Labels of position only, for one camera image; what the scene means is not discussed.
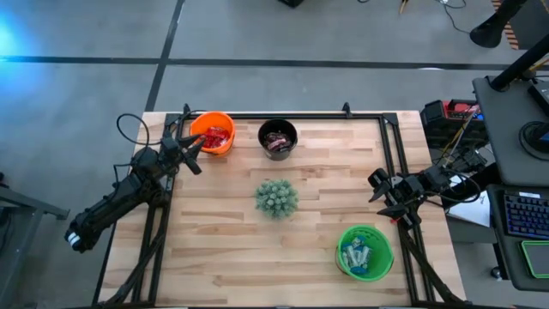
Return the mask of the grey metal stand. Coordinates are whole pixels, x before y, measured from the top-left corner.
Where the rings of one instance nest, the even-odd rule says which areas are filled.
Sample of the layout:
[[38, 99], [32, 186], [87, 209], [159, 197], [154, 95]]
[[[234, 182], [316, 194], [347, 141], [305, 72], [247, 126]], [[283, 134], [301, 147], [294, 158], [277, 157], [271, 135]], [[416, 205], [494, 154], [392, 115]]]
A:
[[8, 309], [42, 217], [66, 220], [69, 211], [13, 191], [3, 179], [0, 173], [0, 309]]

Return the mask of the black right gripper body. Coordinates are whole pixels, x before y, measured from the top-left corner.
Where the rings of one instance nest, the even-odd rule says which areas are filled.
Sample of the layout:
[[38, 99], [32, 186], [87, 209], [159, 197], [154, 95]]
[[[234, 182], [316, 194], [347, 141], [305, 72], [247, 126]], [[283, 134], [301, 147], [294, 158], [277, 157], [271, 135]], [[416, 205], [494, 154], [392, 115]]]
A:
[[414, 228], [421, 223], [421, 219], [418, 215], [418, 207], [424, 201], [423, 196], [425, 190], [417, 177], [390, 177], [384, 169], [378, 168], [370, 175], [368, 182], [373, 190], [381, 183], [389, 183], [392, 185], [392, 189], [383, 196], [385, 197], [384, 203], [386, 208], [397, 204], [407, 206], [407, 213], [403, 217], [391, 219], [396, 219], [404, 228]]

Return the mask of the green edged black pad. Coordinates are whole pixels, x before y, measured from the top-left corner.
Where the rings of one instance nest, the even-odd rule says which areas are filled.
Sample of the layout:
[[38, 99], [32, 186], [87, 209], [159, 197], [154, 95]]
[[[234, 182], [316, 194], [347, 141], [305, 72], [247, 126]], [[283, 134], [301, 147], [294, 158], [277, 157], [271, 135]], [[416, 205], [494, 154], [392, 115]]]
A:
[[521, 248], [531, 276], [549, 279], [549, 241], [524, 240]]

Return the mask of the black plastic bucket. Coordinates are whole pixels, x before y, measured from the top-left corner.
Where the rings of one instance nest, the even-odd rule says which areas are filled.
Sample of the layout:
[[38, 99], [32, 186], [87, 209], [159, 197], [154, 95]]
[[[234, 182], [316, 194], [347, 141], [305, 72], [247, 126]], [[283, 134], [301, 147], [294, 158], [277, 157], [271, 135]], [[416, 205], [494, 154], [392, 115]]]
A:
[[[292, 143], [280, 152], [272, 152], [267, 150], [265, 136], [270, 132], [284, 133], [289, 136]], [[297, 146], [298, 132], [292, 123], [285, 119], [270, 119], [266, 121], [259, 129], [257, 135], [258, 141], [261, 144], [265, 155], [272, 161], [283, 161], [287, 159], [291, 151]]]

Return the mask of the black round desk device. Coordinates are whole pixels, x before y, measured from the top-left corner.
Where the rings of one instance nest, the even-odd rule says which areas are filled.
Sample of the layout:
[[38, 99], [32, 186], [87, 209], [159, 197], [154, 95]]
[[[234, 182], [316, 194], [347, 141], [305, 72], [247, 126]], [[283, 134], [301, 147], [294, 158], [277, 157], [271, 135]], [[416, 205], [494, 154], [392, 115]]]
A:
[[530, 156], [541, 161], [549, 161], [549, 123], [526, 123], [519, 131], [519, 143]]

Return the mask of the green plastic bucket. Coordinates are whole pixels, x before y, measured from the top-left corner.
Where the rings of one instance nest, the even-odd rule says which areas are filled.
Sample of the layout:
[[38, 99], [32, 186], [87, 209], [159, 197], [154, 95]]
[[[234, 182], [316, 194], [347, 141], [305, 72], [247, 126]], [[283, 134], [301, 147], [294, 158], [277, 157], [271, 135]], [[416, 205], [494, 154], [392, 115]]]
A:
[[[365, 276], [356, 276], [343, 263], [341, 249], [347, 248], [347, 253], [350, 260], [350, 268], [353, 266], [351, 259], [353, 253], [352, 240], [358, 236], [365, 236], [365, 245], [371, 248], [370, 258], [368, 261], [369, 273]], [[390, 271], [393, 262], [394, 254], [388, 239], [378, 229], [368, 225], [356, 225], [349, 227], [341, 236], [335, 249], [336, 266], [357, 281], [375, 282], [384, 278]]]

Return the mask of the red black power supply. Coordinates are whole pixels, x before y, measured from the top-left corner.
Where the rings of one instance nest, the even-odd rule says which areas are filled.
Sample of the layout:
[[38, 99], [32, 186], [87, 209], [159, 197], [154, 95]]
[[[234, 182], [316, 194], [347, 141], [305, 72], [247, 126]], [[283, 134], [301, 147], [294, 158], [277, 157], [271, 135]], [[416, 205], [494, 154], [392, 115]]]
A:
[[488, 143], [484, 115], [475, 100], [435, 100], [426, 104], [420, 118], [429, 148], [444, 148], [471, 117], [458, 148], [479, 148]]

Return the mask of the black stand pole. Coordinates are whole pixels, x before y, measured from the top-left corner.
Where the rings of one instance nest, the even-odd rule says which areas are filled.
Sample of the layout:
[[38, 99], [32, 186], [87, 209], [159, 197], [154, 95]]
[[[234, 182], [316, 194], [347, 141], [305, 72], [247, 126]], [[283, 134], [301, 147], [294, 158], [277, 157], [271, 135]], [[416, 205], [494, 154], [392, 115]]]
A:
[[542, 59], [549, 52], [549, 33], [532, 48], [527, 50], [513, 64], [495, 78], [490, 80], [490, 86], [497, 91], [503, 91], [518, 76]]

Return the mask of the black diagonal strut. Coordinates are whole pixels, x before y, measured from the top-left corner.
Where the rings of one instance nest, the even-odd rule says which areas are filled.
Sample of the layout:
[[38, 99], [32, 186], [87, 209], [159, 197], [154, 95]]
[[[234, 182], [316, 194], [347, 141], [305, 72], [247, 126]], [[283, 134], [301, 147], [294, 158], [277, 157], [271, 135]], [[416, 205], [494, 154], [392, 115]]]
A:
[[450, 188], [441, 193], [444, 209], [449, 209], [458, 203], [471, 203], [488, 185], [502, 183], [496, 163], [490, 164], [472, 176], [452, 174], [452, 177], [454, 180], [450, 182]]

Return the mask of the black metal table frame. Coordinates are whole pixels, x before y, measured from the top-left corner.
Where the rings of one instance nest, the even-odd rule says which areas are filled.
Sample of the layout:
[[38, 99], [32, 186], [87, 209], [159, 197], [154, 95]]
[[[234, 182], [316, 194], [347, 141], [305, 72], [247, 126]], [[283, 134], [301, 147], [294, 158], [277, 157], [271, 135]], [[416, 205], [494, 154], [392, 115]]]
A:
[[[182, 168], [170, 179], [171, 204], [129, 212], [112, 230], [94, 300], [109, 300], [127, 280], [155, 232], [165, 243], [130, 301], [142, 306], [408, 306], [435, 300], [432, 283], [399, 240], [389, 218], [369, 203], [368, 176], [401, 165], [418, 172], [431, 163], [417, 112], [284, 112], [298, 144], [272, 161], [258, 141], [270, 112], [234, 112], [229, 154], [201, 154], [202, 172]], [[256, 188], [286, 179], [297, 210], [272, 220], [256, 209]], [[336, 266], [340, 236], [354, 225], [379, 229], [394, 262], [376, 282], [361, 282]]]

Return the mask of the green plant in grey pot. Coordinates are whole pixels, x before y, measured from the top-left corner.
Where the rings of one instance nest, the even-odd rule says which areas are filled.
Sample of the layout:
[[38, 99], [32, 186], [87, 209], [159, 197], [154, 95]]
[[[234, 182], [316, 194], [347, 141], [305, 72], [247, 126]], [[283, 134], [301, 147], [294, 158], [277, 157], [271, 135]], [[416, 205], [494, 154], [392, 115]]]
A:
[[297, 210], [299, 194], [286, 179], [262, 182], [255, 191], [256, 209], [272, 220], [284, 220]]

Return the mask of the white paper sheet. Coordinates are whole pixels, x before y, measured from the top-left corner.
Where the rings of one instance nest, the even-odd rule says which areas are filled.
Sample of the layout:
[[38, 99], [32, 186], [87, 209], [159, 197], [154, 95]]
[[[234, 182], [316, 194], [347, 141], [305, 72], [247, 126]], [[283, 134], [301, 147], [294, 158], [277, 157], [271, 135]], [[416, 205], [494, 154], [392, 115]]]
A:
[[458, 203], [449, 208], [446, 214], [482, 227], [491, 226], [491, 205], [486, 191], [471, 203]]

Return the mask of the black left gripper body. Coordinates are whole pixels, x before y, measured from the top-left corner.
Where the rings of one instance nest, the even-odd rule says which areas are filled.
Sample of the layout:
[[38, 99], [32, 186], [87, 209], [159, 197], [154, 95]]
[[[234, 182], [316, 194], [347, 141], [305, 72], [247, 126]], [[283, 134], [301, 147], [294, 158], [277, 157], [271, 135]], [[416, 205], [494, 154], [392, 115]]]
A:
[[198, 166], [197, 158], [192, 159], [187, 154], [187, 148], [178, 145], [177, 138], [170, 130], [165, 132], [160, 139], [160, 162], [169, 168], [179, 167], [185, 164], [193, 174], [198, 175], [202, 169]]

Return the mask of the black backlit keyboard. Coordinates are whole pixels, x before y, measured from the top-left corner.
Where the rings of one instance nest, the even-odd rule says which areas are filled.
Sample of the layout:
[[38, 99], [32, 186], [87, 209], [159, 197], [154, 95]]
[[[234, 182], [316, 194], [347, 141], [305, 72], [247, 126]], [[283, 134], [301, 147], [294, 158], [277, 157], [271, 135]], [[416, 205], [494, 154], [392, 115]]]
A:
[[549, 196], [505, 191], [504, 213], [508, 234], [549, 240]]

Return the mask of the dark grey keyboard shelf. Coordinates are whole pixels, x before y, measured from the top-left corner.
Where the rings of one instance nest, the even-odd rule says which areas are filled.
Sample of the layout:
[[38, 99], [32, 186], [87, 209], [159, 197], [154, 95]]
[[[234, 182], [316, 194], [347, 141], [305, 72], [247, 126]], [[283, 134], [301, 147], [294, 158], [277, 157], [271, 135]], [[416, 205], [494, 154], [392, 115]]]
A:
[[521, 243], [524, 240], [547, 239], [532, 239], [508, 234], [504, 213], [505, 191], [531, 192], [549, 196], [549, 188], [504, 185], [489, 185], [486, 188], [491, 205], [491, 221], [496, 235], [494, 250], [503, 278], [511, 281], [515, 288], [522, 291], [549, 293], [549, 279], [536, 279], [531, 276], [521, 248]]

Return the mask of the black stand leg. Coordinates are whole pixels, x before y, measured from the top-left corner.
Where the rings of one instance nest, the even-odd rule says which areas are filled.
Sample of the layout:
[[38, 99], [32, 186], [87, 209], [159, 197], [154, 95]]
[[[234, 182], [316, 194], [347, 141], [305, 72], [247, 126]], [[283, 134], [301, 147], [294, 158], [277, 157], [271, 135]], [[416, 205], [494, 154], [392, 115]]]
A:
[[500, 5], [484, 22], [470, 33], [469, 38], [485, 48], [497, 47], [502, 39], [502, 32], [509, 21], [518, 13], [527, 0], [499, 0]]

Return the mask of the grey desk top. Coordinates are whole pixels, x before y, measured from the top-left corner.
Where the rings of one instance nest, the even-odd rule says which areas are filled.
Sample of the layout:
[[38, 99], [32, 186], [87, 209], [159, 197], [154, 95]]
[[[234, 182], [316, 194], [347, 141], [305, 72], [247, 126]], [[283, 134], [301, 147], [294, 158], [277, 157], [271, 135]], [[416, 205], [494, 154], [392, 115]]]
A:
[[518, 81], [499, 92], [490, 86], [488, 77], [473, 80], [501, 180], [507, 185], [549, 187], [549, 161], [534, 158], [519, 142], [525, 124], [549, 123], [549, 117], [528, 93], [530, 87], [530, 82]]

